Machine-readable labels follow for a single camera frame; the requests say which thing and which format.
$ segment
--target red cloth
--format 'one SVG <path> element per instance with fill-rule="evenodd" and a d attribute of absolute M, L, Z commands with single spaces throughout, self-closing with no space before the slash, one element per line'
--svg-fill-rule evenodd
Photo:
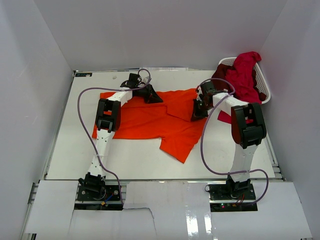
<path fill-rule="evenodd" d="M 259 93 L 256 72 L 253 70 L 259 61 L 261 61 L 261 56 L 255 51 L 242 53 L 234 60 L 233 66 L 220 64 L 212 77 L 222 78 L 231 83 L 235 88 L 235 98 L 248 103 L 261 104 L 261 99 L 264 100 L 266 96 Z M 218 83 L 218 81 L 214 81 L 214 83 L 218 84 L 222 90 L 231 91 L 231 88 L 225 83 Z M 220 112 L 218 120 L 231 123 L 231 117 L 223 111 Z"/>
<path fill-rule="evenodd" d="M 163 102 L 146 104 L 133 97 L 121 108 L 121 124 L 114 139 L 161 138 L 160 149 L 184 163 L 201 137 L 206 119 L 191 121 L 195 89 L 157 92 Z M 100 94 L 108 98 L 113 92 Z M 93 138 L 97 138 L 94 125 Z"/>

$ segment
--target orange shirt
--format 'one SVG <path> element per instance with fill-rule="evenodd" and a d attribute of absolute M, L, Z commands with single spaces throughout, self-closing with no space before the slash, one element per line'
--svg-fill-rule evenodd
<path fill-rule="evenodd" d="M 100 94 L 111 97 L 114 92 Z M 206 119 L 191 122 L 195 89 L 157 92 L 163 102 L 146 104 L 142 97 L 133 97 L 121 108 L 121 124 L 115 139 L 161 138 L 160 149 L 184 163 L 201 137 Z M 94 126 L 93 138 L 97 138 Z"/>

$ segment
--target white laundry basket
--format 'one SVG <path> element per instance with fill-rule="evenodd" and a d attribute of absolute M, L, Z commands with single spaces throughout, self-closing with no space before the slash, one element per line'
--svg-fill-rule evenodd
<path fill-rule="evenodd" d="M 236 60 L 236 57 L 226 57 L 226 58 L 222 59 L 219 62 L 219 64 L 232 66 L 234 64 L 235 60 Z M 265 103 L 269 102 L 269 100 L 271 98 L 269 87 L 268 87 L 268 85 L 266 83 L 265 77 L 262 74 L 262 71 L 261 71 L 258 63 L 256 63 L 254 65 L 253 69 L 256 72 L 256 76 L 255 76 L 255 80 L 256 80 L 256 83 L 257 83 L 256 87 L 258 88 L 260 93 L 264 93 L 266 95 L 266 99 L 262 102 L 262 104 L 265 104 Z"/>

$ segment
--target white wall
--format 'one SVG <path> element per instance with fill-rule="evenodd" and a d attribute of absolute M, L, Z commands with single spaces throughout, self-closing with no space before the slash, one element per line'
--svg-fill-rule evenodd
<path fill-rule="evenodd" d="M 290 0 L 262 50 L 272 97 L 265 118 L 284 176 L 320 239 L 320 2 Z"/>
<path fill-rule="evenodd" d="M 259 51 L 287 0 L 35 0 L 73 70 L 190 67 Z"/>
<path fill-rule="evenodd" d="M 0 0 L 0 239 L 17 240 L 72 80 L 33 0 Z"/>

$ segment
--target cable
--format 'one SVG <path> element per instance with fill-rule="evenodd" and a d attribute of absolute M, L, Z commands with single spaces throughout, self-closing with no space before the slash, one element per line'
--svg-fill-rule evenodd
<path fill-rule="evenodd" d="M 80 123 L 86 133 L 86 135 L 88 136 L 93 148 L 94 148 L 94 151 L 95 151 L 95 154 L 96 154 L 96 157 L 98 158 L 98 161 L 99 161 L 99 164 L 101 166 L 101 168 L 103 170 L 105 170 L 107 173 L 109 174 L 112 174 L 117 182 L 118 182 L 118 187 L 119 187 L 119 194 L 120 194 L 120 201 L 121 201 L 121 204 L 122 206 L 124 205 L 124 201 L 123 201 L 123 198 L 122 198 L 122 192 L 121 192 L 121 185 L 120 185 L 120 180 L 118 178 L 118 176 L 112 172 L 112 171 L 109 171 L 108 169 L 105 168 L 105 166 L 103 165 L 102 161 L 101 161 L 101 158 L 100 158 L 100 155 L 99 155 L 99 152 L 98 152 L 98 149 L 93 141 L 93 139 L 91 138 L 91 135 L 90 133 L 88 132 L 86 126 L 85 126 L 85 123 L 81 117 L 81 112 L 80 112 L 80 99 L 81 99 L 81 96 L 82 94 L 84 94 L 86 91 L 89 91 L 89 90 L 105 90 L 105 91 L 115 91 L 115 92 L 129 92 L 129 91 L 134 91 L 134 90 L 139 90 L 139 89 L 143 89 L 147 86 L 147 84 L 150 83 L 151 81 L 151 75 L 150 75 L 150 72 L 147 70 L 147 69 L 144 69 L 144 68 L 141 68 L 139 71 L 138 71 L 138 74 L 141 72 L 141 71 L 146 71 L 148 74 L 149 74 L 149 79 L 148 81 L 146 82 L 146 85 L 142 86 L 142 87 L 137 87 L 137 88 L 132 88 L 132 89 L 112 89 L 112 88 L 104 88 L 104 87 L 89 87 L 89 88 L 86 88 L 84 89 L 82 92 L 80 92 L 79 96 L 78 96 L 78 100 L 77 100 L 77 111 L 78 111 L 78 116 L 79 116 L 79 120 L 80 120 Z"/>
<path fill-rule="evenodd" d="M 108 202 L 112 197 L 114 196 L 114 194 L 112 193 L 110 197 L 108 197 L 104 202 Z"/>
<path fill-rule="evenodd" d="M 102 197 L 102 198 L 96 199 L 96 198 L 93 197 L 93 199 L 94 199 L 94 200 L 101 200 L 101 199 L 103 199 L 106 195 L 107 195 L 107 191 L 106 191 L 106 189 L 104 189 L 104 194 L 103 194 L 103 197 Z"/>
<path fill-rule="evenodd" d="M 213 109 L 211 110 L 211 112 L 208 114 L 208 117 L 205 121 L 205 124 L 204 124 L 204 127 L 203 127 L 203 130 L 202 130 L 202 134 L 201 134 L 201 139 L 200 139 L 200 153 L 201 153 L 201 159 L 202 159 L 202 162 L 204 164 L 204 166 L 206 167 L 206 169 L 209 170 L 209 172 L 213 173 L 213 174 L 216 174 L 216 175 L 219 175 L 219 176 L 228 176 L 228 175 L 233 175 L 233 174 L 244 174 L 244 173 L 254 173 L 254 172 L 263 172 L 264 175 L 265 175 L 265 178 L 266 178 L 266 184 L 265 184 L 265 189 L 264 189 L 264 192 L 262 193 L 262 195 L 255 201 L 253 202 L 250 202 L 248 203 L 248 205 L 253 205 L 253 204 L 256 204 L 257 202 L 259 202 L 267 193 L 267 190 L 268 190 L 268 187 L 269 187 L 269 177 L 268 177 L 268 174 L 266 173 L 266 171 L 264 171 L 263 169 L 254 169 L 254 170 L 250 170 L 249 172 L 248 171 L 245 171 L 245 170 L 242 170 L 242 171 L 233 171 L 233 172 L 217 172 L 217 171 L 214 171 L 212 170 L 208 164 L 206 163 L 206 160 L 205 160 L 205 156 L 204 156 L 204 136 L 205 136 L 205 131 L 206 131 L 206 127 L 208 125 L 208 122 L 210 120 L 210 117 L 212 116 L 212 114 L 214 113 L 214 111 L 217 109 L 217 107 L 226 99 L 228 98 L 230 95 L 233 95 L 235 92 L 236 92 L 236 89 L 235 87 L 228 81 L 224 80 L 224 79 L 221 79 L 221 78 L 209 78 L 209 79 L 206 79 L 204 80 L 202 83 L 205 83 L 207 81 L 211 81 L 211 80 L 219 80 L 219 81 L 223 81 L 227 84 L 229 84 L 229 86 L 232 88 L 232 92 L 230 92 L 228 95 L 226 95 L 225 97 L 223 97 L 214 107 Z"/>

